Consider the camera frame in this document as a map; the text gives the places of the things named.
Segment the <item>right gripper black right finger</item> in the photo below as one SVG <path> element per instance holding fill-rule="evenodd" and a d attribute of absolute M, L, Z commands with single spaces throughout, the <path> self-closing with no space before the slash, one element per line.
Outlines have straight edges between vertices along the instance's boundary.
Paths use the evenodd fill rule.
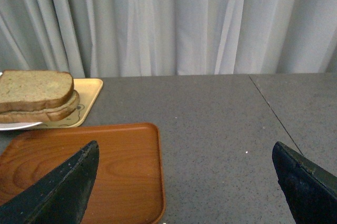
<path fill-rule="evenodd" d="M 272 161 L 296 223 L 336 223 L 336 176 L 279 141 Z"/>

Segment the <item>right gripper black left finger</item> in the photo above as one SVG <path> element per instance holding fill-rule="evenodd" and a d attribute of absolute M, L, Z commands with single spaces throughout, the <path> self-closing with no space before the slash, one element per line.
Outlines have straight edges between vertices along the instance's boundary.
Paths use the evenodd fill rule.
<path fill-rule="evenodd" d="M 91 141 L 1 206 L 1 223 L 81 223 L 97 175 L 100 150 Z"/>

